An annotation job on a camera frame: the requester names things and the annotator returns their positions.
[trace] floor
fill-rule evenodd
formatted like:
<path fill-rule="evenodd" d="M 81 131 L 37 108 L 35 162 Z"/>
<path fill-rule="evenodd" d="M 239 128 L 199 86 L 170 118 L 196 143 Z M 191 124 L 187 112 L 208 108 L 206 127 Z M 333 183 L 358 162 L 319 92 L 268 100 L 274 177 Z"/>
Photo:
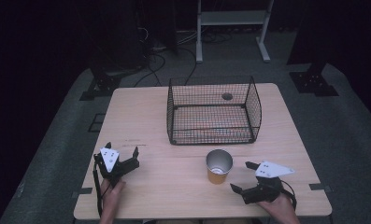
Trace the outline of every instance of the floor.
<path fill-rule="evenodd" d="M 194 41 L 180 45 L 177 55 L 170 51 L 157 53 L 159 56 L 150 56 L 150 68 L 155 73 L 146 68 L 124 77 L 121 88 L 167 86 L 171 77 L 188 76 L 253 76 L 257 83 L 275 83 L 325 186 L 333 206 L 332 222 L 371 223 L 371 114 L 345 75 L 330 64 L 322 75 L 338 96 L 317 97 L 298 92 L 289 73 L 306 71 L 308 64 L 286 65 L 296 32 L 266 35 L 270 63 L 263 62 L 256 35 L 250 32 L 217 36 L 227 40 L 204 44 L 204 61 L 199 64 L 195 63 Z M 98 223 L 75 220 L 73 216 L 98 138 L 98 124 L 91 124 L 94 118 L 103 121 L 110 100 L 108 96 L 80 100 L 92 81 L 89 69 L 79 74 L 0 223 Z M 301 217 L 301 222 L 328 224 L 331 220 Z"/>

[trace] table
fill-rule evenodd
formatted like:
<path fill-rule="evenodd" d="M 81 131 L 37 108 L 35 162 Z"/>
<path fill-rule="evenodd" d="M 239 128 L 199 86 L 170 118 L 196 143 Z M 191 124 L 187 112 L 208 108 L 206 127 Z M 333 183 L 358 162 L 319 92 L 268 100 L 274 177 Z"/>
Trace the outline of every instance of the table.
<path fill-rule="evenodd" d="M 196 38 L 196 61 L 203 62 L 202 49 L 202 26 L 204 25 L 249 25 L 261 24 L 261 36 L 256 37 L 258 48 L 265 63 L 270 62 L 269 54 L 264 46 L 264 38 L 269 24 L 274 0 L 269 0 L 266 10 L 243 10 L 243 11 L 203 11 L 202 0 L 197 5 L 197 38 Z"/>
<path fill-rule="evenodd" d="M 262 104 L 262 124 L 253 144 L 220 146 L 173 146 L 165 126 L 167 87 L 128 88 L 114 91 L 94 153 L 107 142 L 121 153 L 121 161 L 139 148 L 140 167 L 123 177 L 127 182 L 117 218 L 179 219 L 220 217 L 266 217 L 256 204 L 244 204 L 229 183 L 243 189 L 257 184 L 246 161 L 272 161 L 295 170 L 281 179 L 294 189 L 301 217 L 328 216 L 332 208 L 323 190 L 291 115 L 275 84 L 256 84 Z M 234 167 L 220 185 L 207 179 L 206 154 L 223 148 L 234 157 Z M 98 219 L 91 159 L 74 211 L 77 219 Z"/>

